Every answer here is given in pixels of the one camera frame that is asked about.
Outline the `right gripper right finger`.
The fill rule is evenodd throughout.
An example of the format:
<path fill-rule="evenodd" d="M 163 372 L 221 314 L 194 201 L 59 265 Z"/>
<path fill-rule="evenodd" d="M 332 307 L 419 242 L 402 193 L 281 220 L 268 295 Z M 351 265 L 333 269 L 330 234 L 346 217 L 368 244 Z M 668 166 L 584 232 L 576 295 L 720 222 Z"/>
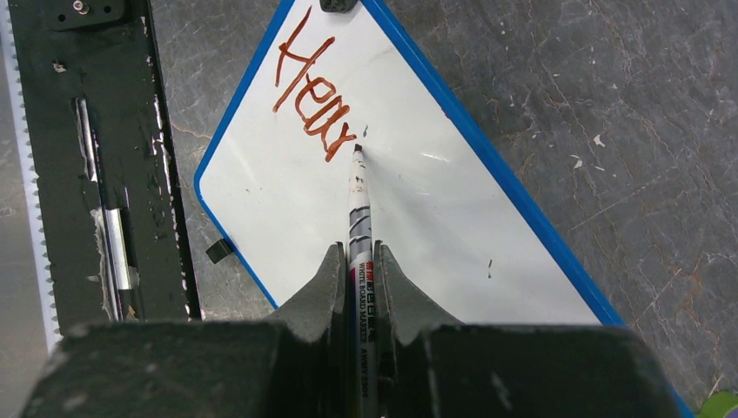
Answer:
<path fill-rule="evenodd" d="M 378 240 L 373 250 L 380 415 L 437 417 L 430 337 L 441 326 L 461 322 L 408 279 L 388 245 Z"/>

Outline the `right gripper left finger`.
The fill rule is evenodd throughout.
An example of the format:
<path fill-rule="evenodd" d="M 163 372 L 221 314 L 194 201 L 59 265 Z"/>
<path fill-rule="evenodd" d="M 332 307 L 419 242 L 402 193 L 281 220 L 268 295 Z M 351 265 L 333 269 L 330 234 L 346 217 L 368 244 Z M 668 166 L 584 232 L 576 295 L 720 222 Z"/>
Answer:
<path fill-rule="evenodd" d="M 342 417 L 346 413 L 346 256 L 328 246 L 314 276 L 266 317 L 285 329 L 278 349 L 286 361 L 278 377 L 288 385 L 297 417 Z"/>

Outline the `white marker pen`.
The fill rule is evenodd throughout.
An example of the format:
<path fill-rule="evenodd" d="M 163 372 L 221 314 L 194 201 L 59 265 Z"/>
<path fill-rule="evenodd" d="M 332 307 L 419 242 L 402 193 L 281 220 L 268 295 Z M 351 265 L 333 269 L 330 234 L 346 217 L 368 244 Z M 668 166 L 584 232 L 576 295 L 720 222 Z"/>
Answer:
<path fill-rule="evenodd" d="M 349 176 L 348 285 L 352 307 L 355 417 L 377 417 L 376 300 L 373 278 L 372 216 L 363 148 L 356 144 Z"/>

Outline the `blue framed whiteboard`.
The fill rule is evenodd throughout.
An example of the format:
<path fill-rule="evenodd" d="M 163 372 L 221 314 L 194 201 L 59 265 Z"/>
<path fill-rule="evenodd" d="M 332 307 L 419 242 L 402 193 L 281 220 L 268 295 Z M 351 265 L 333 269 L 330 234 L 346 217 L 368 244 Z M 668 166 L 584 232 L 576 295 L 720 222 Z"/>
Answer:
<path fill-rule="evenodd" d="M 349 176 L 363 148 L 374 244 L 461 323 L 430 337 L 437 417 L 681 417 L 642 339 L 391 11 L 275 11 L 194 177 L 274 311 L 346 256 L 346 413 L 356 378 Z"/>

